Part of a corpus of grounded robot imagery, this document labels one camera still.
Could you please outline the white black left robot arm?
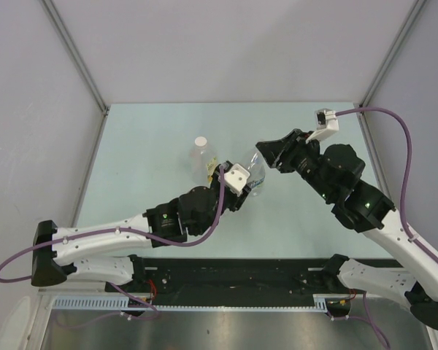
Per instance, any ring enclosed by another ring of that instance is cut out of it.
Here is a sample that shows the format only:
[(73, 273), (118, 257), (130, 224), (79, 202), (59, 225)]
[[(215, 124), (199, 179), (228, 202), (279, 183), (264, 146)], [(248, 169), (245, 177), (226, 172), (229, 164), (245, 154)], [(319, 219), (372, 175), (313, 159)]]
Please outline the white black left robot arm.
[(68, 279), (89, 279), (141, 290), (147, 274), (130, 257), (113, 257), (129, 248), (190, 247), (211, 236), (224, 211), (238, 211), (250, 194), (250, 172), (226, 161), (209, 186), (197, 186), (167, 203), (128, 219), (93, 227), (58, 227), (45, 220), (33, 242), (31, 284), (50, 287)]

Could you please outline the clear blue-label Pocari bottle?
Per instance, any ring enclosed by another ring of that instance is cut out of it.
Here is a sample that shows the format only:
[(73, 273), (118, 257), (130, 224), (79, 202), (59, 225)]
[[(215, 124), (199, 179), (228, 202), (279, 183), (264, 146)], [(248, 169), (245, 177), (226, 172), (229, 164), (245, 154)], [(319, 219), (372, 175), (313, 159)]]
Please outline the clear blue-label Pocari bottle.
[(244, 157), (241, 165), (250, 173), (247, 185), (250, 187), (250, 196), (255, 197), (262, 192), (266, 177), (265, 162), (262, 154), (256, 149), (251, 149)]

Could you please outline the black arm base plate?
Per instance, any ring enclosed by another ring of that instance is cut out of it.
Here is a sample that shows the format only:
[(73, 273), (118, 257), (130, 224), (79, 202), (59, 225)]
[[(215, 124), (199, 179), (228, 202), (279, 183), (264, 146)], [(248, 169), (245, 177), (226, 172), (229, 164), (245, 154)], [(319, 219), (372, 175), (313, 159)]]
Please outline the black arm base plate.
[(130, 256), (134, 265), (132, 280), (120, 285), (128, 293), (176, 292), (181, 287), (282, 287), (299, 294), (347, 293), (333, 270), (326, 270), (329, 259), (185, 259), (141, 258)]

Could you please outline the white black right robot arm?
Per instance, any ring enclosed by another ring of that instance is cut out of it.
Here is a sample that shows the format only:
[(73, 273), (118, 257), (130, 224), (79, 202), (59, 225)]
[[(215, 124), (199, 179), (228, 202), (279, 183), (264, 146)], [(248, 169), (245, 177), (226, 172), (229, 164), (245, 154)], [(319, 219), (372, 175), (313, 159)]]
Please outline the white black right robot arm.
[(332, 205), (332, 214), (348, 230), (363, 234), (384, 248), (407, 274), (373, 268), (334, 255), (322, 274), (329, 292), (361, 289), (407, 308), (426, 326), (438, 330), (438, 254), (421, 237), (407, 235), (400, 211), (376, 187), (361, 179), (365, 163), (348, 144), (325, 151), (299, 129), (282, 139), (256, 145), (268, 167), (281, 174), (296, 172)]

